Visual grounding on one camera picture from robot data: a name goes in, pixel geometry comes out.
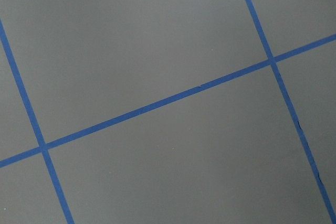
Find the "gray floor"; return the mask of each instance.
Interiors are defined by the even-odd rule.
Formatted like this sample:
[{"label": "gray floor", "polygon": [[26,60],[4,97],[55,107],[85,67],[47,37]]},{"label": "gray floor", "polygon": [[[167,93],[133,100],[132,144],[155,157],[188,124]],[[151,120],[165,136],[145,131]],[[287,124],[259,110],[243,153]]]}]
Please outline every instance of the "gray floor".
[{"label": "gray floor", "polygon": [[248,0],[0,0],[0,223],[336,223],[336,5],[252,2],[305,137]]}]

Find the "blue tape line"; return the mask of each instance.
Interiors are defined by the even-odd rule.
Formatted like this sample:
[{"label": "blue tape line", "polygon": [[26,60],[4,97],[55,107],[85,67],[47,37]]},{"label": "blue tape line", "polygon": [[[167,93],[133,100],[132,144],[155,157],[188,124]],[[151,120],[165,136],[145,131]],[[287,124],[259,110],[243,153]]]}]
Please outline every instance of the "blue tape line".
[{"label": "blue tape line", "polygon": [[6,53],[6,57],[10,66],[10,69],[13,73],[17,88],[20,92],[21,95],[21,99],[23,101],[23,104],[25,106],[27,115],[29,117],[31,126],[33,127],[35,136],[36,136],[36,140],[38,142],[39,148],[42,150],[42,154],[43,154],[43,158],[45,160],[46,166],[48,168],[49,174],[50,174],[50,178],[52,181],[52,184],[54,185],[57,197],[59,199],[59,202],[61,204],[63,213],[66,217],[66,220],[68,223],[74,223],[73,219],[72,219],[72,215],[71,212],[69,210],[68,204],[66,202],[63,190],[61,188],[60,182],[58,180],[57,174],[55,172],[55,168],[54,165],[51,161],[50,155],[48,150],[46,149],[46,143],[44,141],[40,126],[38,125],[32,104],[30,103],[27,91],[25,89],[25,86],[23,84],[22,78],[20,76],[20,72],[17,68],[17,64],[15,62],[12,50],[10,48],[6,33],[5,33],[5,29],[2,25],[2,22],[0,20],[0,38],[1,38],[1,42],[2,45],[4,47],[4,51]]},{"label": "blue tape line", "polygon": [[5,166],[10,165],[10,164],[13,164],[13,163],[16,163],[18,161],[21,161],[23,159],[34,156],[34,155],[39,154],[39,153],[41,153],[40,147],[36,147],[36,148],[31,149],[31,150],[28,150],[28,151],[22,152],[20,154],[17,154],[15,156],[6,158],[6,159],[0,161],[0,168],[5,167]]},{"label": "blue tape line", "polygon": [[[329,37],[326,37],[326,38],[317,40],[317,41],[315,41],[315,42],[312,42],[312,43],[310,43],[310,44],[304,45],[304,46],[299,47],[299,48],[297,48],[297,49],[294,49],[294,50],[292,50],[292,51],[285,52],[284,54],[281,54],[281,55],[278,55],[278,56],[274,57],[274,59],[275,59],[276,62],[279,62],[279,61],[288,59],[288,58],[290,58],[290,57],[293,57],[293,56],[295,56],[295,55],[301,54],[302,52],[311,50],[311,49],[313,49],[313,48],[315,48],[315,47],[322,46],[322,45],[324,45],[324,44],[326,44],[326,43],[329,43],[329,42],[332,42],[332,41],[334,41],[334,40],[336,40],[336,35],[332,35],[332,36],[329,36]],[[80,137],[83,137],[83,136],[86,136],[86,135],[88,135],[88,134],[91,134],[91,133],[93,133],[93,132],[96,132],[96,131],[89,131],[89,130],[88,130],[89,128],[86,128],[86,129],[82,130],[82,131],[87,130],[85,133],[82,132],[82,131],[79,131],[79,132],[77,132],[77,133],[72,133],[72,134],[70,134],[70,135],[68,135],[68,136],[65,136],[65,137],[62,137],[62,138],[60,138],[60,139],[58,139],[58,140],[55,140],[55,141],[53,141],[53,142],[47,144],[47,145],[46,145],[46,149],[54,148],[54,147],[59,146],[59,145],[61,145],[61,144],[63,144],[63,143],[68,143],[68,142],[70,142],[70,141],[72,141],[72,140],[75,140],[75,139],[78,139],[78,138],[80,138]],[[10,165],[10,164],[12,164],[12,163],[15,163],[15,162],[17,162],[17,161],[23,160],[23,159],[25,159],[25,158],[31,157],[31,156],[33,156],[33,155],[35,155],[35,154],[40,153],[40,152],[41,152],[41,151],[39,151],[39,148],[35,148],[35,149],[31,149],[31,150],[29,150],[29,151],[26,151],[26,152],[17,154],[17,155],[15,155],[15,156],[13,156],[13,157],[4,159],[4,160],[0,161],[0,168],[2,168],[2,167],[4,167],[4,166],[7,166],[7,165]]]},{"label": "blue tape line", "polygon": [[131,111],[129,113],[126,113],[124,115],[117,116],[116,118],[112,118],[112,119],[107,120],[105,122],[96,124],[94,126],[88,127],[86,129],[83,129],[83,130],[78,131],[76,133],[72,133],[72,134],[67,135],[65,137],[62,137],[60,139],[54,140],[54,141],[47,144],[47,148],[48,149],[55,148],[59,145],[71,142],[71,141],[76,140],[80,137],[89,135],[93,132],[96,132],[96,131],[99,131],[99,130],[102,130],[102,129],[105,129],[105,128],[110,127],[112,125],[115,125],[117,123],[121,123],[123,121],[131,119],[131,118],[136,117],[138,115],[141,115],[141,114],[147,113],[149,111],[155,110],[159,107],[165,106],[169,103],[178,101],[178,100],[183,99],[185,97],[189,97],[193,94],[196,94],[196,93],[202,92],[204,90],[207,90],[209,88],[212,88],[214,86],[220,85],[224,82],[227,82],[227,81],[233,80],[235,78],[244,76],[248,73],[254,72],[254,71],[256,71],[258,69],[261,69],[261,68],[264,68],[268,65],[269,65],[268,60],[265,60],[265,61],[262,61],[260,63],[254,64],[250,67],[244,68],[242,70],[230,73],[226,76],[220,77],[220,78],[218,78],[216,80],[213,80],[213,81],[210,81],[210,82],[207,82],[207,83],[202,84],[198,87],[194,87],[192,89],[189,89],[189,90],[183,91],[181,93],[172,95],[171,97],[165,98],[165,99],[160,100],[158,102],[151,103],[147,106],[144,106],[144,107],[141,107],[139,109],[133,110],[133,111]]},{"label": "blue tape line", "polygon": [[291,50],[289,52],[285,52],[284,54],[280,54],[277,57],[274,57],[274,59],[275,59],[276,62],[279,62],[279,61],[288,59],[288,58],[290,58],[290,57],[292,57],[294,55],[298,55],[298,54],[301,54],[303,52],[306,52],[306,51],[309,51],[311,49],[314,49],[316,47],[320,47],[320,46],[322,46],[324,44],[327,44],[329,42],[332,42],[334,40],[336,40],[336,34],[333,34],[333,35],[328,36],[326,38],[314,41],[314,42],[309,43],[307,45],[304,45],[302,47],[299,47],[299,48],[296,48],[294,50]]},{"label": "blue tape line", "polygon": [[[252,17],[253,22],[255,24],[255,27],[257,29],[257,32],[258,32],[259,38],[261,40],[261,43],[263,44],[264,50],[266,52],[266,55],[267,55],[268,59],[270,60],[270,65],[272,67],[274,76],[275,76],[275,78],[277,80],[277,83],[278,83],[279,88],[281,90],[283,99],[285,100],[285,103],[287,105],[287,108],[288,108],[289,113],[291,115],[291,118],[293,120],[293,123],[295,125],[296,130],[297,130],[297,133],[298,133],[298,135],[300,137],[300,140],[301,140],[304,152],[306,153],[306,156],[307,156],[307,159],[309,161],[310,167],[311,167],[311,169],[313,171],[315,180],[316,180],[316,182],[318,184],[318,187],[320,189],[320,193],[322,195],[324,204],[326,205],[326,208],[328,210],[330,219],[331,219],[331,221],[332,221],[333,224],[336,224],[335,212],[334,212],[334,210],[332,208],[332,205],[330,203],[330,199],[329,199],[327,190],[325,189],[324,184],[322,183],[322,181],[320,179],[319,171],[318,171],[317,165],[316,165],[316,163],[314,161],[313,154],[312,154],[312,152],[310,150],[310,147],[308,145],[306,136],[305,136],[303,130],[301,129],[301,127],[300,127],[299,118],[298,118],[298,116],[296,114],[296,111],[294,109],[294,106],[293,106],[293,104],[292,104],[292,102],[290,100],[290,97],[289,97],[289,94],[287,92],[286,86],[285,86],[285,84],[283,82],[283,79],[281,77],[280,71],[279,71],[278,66],[276,64],[276,61],[275,61],[275,59],[273,57],[273,54],[272,54],[272,52],[270,50],[270,47],[269,47],[269,44],[267,42],[265,33],[264,33],[264,31],[262,29],[262,26],[261,26],[261,23],[259,21],[257,12],[256,12],[256,10],[255,10],[255,8],[253,6],[252,0],[245,0],[245,2],[247,4],[247,7],[248,7],[249,12],[251,14],[251,17]],[[321,41],[318,41],[314,45],[318,46],[318,45],[320,45],[320,43],[321,43]],[[296,53],[298,51],[299,52],[304,51],[306,48],[312,48],[314,45],[309,44],[309,46],[306,46],[305,48],[301,47],[301,48],[297,49]]]}]

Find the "painter's tape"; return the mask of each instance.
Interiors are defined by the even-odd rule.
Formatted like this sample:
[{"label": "painter's tape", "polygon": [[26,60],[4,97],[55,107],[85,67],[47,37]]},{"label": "painter's tape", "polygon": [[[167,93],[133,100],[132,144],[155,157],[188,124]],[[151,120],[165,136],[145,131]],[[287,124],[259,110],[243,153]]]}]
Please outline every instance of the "painter's tape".
[{"label": "painter's tape", "polygon": [[39,153],[41,153],[40,147],[36,147],[34,149],[22,152],[20,154],[14,155],[14,156],[9,157],[9,158],[6,158],[6,159],[0,161],[0,168],[5,167],[5,166],[10,165],[10,164],[13,164],[13,163],[16,163],[16,162],[21,161],[23,159],[32,157],[32,156],[34,156],[36,154],[39,154]]},{"label": "painter's tape", "polygon": [[[257,12],[256,12],[256,10],[255,10],[255,8],[253,6],[252,0],[245,0],[245,2],[247,4],[247,7],[248,7],[249,12],[251,14],[251,17],[252,17],[253,22],[255,24],[255,27],[257,29],[259,38],[260,38],[261,43],[262,43],[262,45],[264,47],[265,53],[267,55],[267,58],[270,61],[270,65],[272,67],[274,76],[275,76],[275,78],[277,80],[277,83],[279,85],[282,97],[285,100],[285,103],[286,103],[287,108],[289,110],[289,113],[290,113],[290,115],[292,117],[293,123],[295,125],[296,130],[297,130],[297,133],[298,133],[298,135],[300,137],[301,144],[303,146],[304,152],[305,152],[305,154],[307,156],[307,159],[309,161],[310,167],[311,167],[311,169],[313,171],[315,180],[316,180],[316,182],[318,184],[318,187],[320,189],[320,193],[322,195],[324,204],[326,205],[326,208],[328,210],[330,219],[331,219],[331,221],[332,221],[333,224],[336,224],[335,212],[334,212],[334,209],[332,208],[332,205],[330,203],[330,199],[329,199],[327,190],[325,189],[324,184],[322,183],[322,181],[320,179],[319,171],[318,171],[317,165],[316,165],[316,163],[314,161],[313,154],[312,154],[312,152],[310,150],[310,147],[308,145],[306,136],[305,136],[303,130],[301,129],[300,125],[299,125],[299,119],[298,119],[298,116],[297,116],[296,111],[294,109],[294,105],[293,105],[292,101],[290,100],[290,97],[289,97],[289,94],[287,92],[285,83],[283,82],[283,79],[281,77],[279,68],[278,68],[278,66],[276,64],[276,61],[275,61],[275,59],[273,57],[273,54],[271,52],[271,49],[269,47],[268,41],[267,41],[265,33],[264,33],[263,29],[262,29],[262,26],[261,26],[260,20],[258,18]],[[308,44],[305,47],[298,48],[298,49],[296,49],[296,51],[294,51],[292,53],[287,53],[287,55],[284,55],[282,57],[285,59],[286,56],[290,57],[290,54],[299,54],[299,53],[301,53],[301,52],[303,52],[305,50],[312,49],[314,46],[315,47],[316,46],[320,46],[326,40],[328,41],[330,39],[334,39],[334,37],[331,36],[331,37],[328,37],[328,39],[325,39],[323,41],[322,40],[316,41],[315,44]]]},{"label": "painter's tape", "polygon": [[[6,53],[6,57],[7,57],[10,69],[13,73],[17,88],[19,90],[19,93],[21,95],[23,104],[24,104],[26,112],[27,112],[27,115],[29,117],[31,126],[33,127],[33,130],[34,130],[34,133],[35,133],[35,136],[36,136],[36,140],[38,142],[40,150],[42,151],[44,161],[45,161],[46,166],[48,168],[50,178],[51,178],[52,184],[54,185],[54,188],[55,188],[57,197],[59,199],[60,205],[62,207],[63,213],[65,215],[65,218],[66,218],[68,224],[73,224],[74,221],[73,221],[69,206],[68,206],[67,201],[65,199],[61,184],[58,180],[58,177],[57,177],[54,165],[51,161],[49,152],[46,149],[46,143],[44,141],[40,126],[37,122],[32,104],[30,103],[30,100],[29,100],[26,88],[24,86],[23,80],[21,78],[20,72],[17,68],[17,64],[15,62],[15,59],[14,59],[12,50],[10,48],[10,45],[9,45],[9,42],[8,42],[8,39],[7,39],[7,36],[6,36],[6,33],[5,33],[5,30],[4,30],[4,27],[2,25],[1,20],[0,20],[0,38],[1,38],[2,45],[4,47],[4,51]],[[30,154],[33,154],[33,153],[34,152],[26,152],[25,155],[30,155]]]},{"label": "painter's tape", "polygon": [[311,49],[320,47],[320,46],[322,46],[324,44],[327,44],[329,42],[332,42],[334,40],[336,40],[336,34],[333,34],[333,35],[328,36],[326,38],[314,41],[314,42],[309,43],[307,45],[304,45],[302,47],[299,47],[299,48],[296,48],[294,50],[291,50],[289,52],[285,52],[284,54],[280,54],[277,57],[274,57],[274,59],[275,59],[276,62],[279,62],[279,61],[288,59],[288,58],[290,58],[290,57],[292,57],[294,55],[298,55],[298,54],[301,54],[303,52],[309,51]]},{"label": "painter's tape", "polygon": [[128,112],[128,113],[126,113],[124,115],[117,116],[116,118],[112,118],[112,119],[107,120],[105,122],[96,124],[94,126],[88,127],[86,129],[83,129],[83,130],[78,131],[76,133],[72,133],[72,134],[67,135],[65,137],[62,137],[60,139],[54,140],[54,141],[52,141],[52,142],[50,142],[50,143],[47,144],[47,148],[48,149],[55,148],[55,147],[57,147],[59,145],[71,142],[71,141],[76,140],[76,139],[78,139],[80,137],[89,135],[89,134],[91,134],[93,132],[105,129],[107,127],[110,127],[110,126],[118,124],[118,123],[121,123],[123,121],[126,121],[128,119],[134,118],[134,117],[136,117],[138,115],[147,113],[149,111],[155,110],[155,109],[157,109],[159,107],[165,106],[165,105],[170,104],[172,102],[176,102],[176,101],[178,101],[180,99],[183,99],[183,98],[189,97],[191,95],[194,95],[196,93],[202,92],[202,91],[207,90],[209,88],[212,88],[214,86],[220,85],[220,84],[222,84],[224,82],[227,82],[227,81],[233,80],[235,78],[244,76],[244,75],[246,75],[248,73],[254,72],[254,71],[256,71],[258,69],[261,69],[261,68],[264,68],[264,67],[266,67],[268,65],[269,65],[268,60],[265,60],[265,61],[262,61],[260,63],[254,64],[254,65],[252,65],[250,67],[244,68],[242,70],[230,73],[230,74],[228,74],[226,76],[223,76],[223,77],[220,77],[220,78],[218,78],[216,80],[207,82],[205,84],[202,84],[200,86],[194,87],[192,89],[188,89],[186,91],[183,91],[181,93],[172,95],[171,97],[167,97],[167,98],[165,98],[163,100],[160,100],[158,102],[154,102],[154,103],[151,103],[151,104],[149,104],[147,106],[141,107],[141,108],[133,110],[131,112]]}]

